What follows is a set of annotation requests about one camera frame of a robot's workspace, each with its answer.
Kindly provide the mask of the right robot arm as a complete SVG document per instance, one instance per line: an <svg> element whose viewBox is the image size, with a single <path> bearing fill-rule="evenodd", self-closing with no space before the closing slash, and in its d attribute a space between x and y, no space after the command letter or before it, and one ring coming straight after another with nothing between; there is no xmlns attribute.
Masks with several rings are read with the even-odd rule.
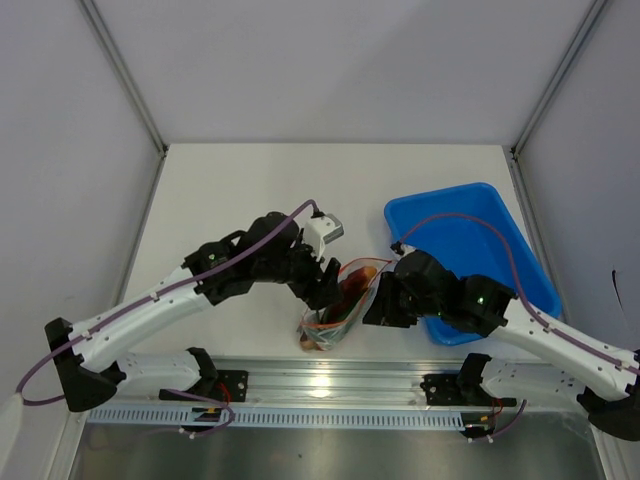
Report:
<svg viewBox="0 0 640 480"><path fill-rule="evenodd" d="M433 256L412 251L381 275L368 325L408 328L437 317L464 333L514 345L541 359L524 366L470 353L455 374L428 374L422 388L436 406L572 407L597 429L639 439L639 354L594 339L483 275L458 277Z"/></svg>

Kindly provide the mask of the clear zip top bag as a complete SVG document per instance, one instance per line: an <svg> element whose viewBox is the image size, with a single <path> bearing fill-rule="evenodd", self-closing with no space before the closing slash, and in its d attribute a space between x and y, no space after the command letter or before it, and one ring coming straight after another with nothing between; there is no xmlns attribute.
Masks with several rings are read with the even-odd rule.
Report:
<svg viewBox="0 0 640 480"><path fill-rule="evenodd" d="M304 312L297 328L300 348L306 352L333 350L364 319L382 274L394 264L391 259L360 257L342 266L338 274L342 299L324 309Z"/></svg>

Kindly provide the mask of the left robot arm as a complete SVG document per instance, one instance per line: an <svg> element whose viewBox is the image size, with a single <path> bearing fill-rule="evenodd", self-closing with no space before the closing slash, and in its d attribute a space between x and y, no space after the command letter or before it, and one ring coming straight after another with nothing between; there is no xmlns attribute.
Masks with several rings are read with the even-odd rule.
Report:
<svg viewBox="0 0 640 480"><path fill-rule="evenodd" d="M343 233L330 214L315 213L298 226L270 212L247 230L203 244L156 286L108 312L77 323L50 321L45 334L68 409L92 410L117 396L226 400L231 389L205 349L148 355L133 347L256 283L285 285L311 310L337 303L341 264L324 251Z"/></svg>

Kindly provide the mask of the green cucumber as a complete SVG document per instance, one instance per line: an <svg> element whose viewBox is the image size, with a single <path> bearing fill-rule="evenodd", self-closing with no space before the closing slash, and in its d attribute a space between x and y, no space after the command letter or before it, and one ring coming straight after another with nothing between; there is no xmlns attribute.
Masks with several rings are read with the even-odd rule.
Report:
<svg viewBox="0 0 640 480"><path fill-rule="evenodd" d="M364 294L358 296L345 296L339 303L328 307L322 317L321 323L323 325L340 323L344 321L350 314L350 312L360 303Z"/></svg>

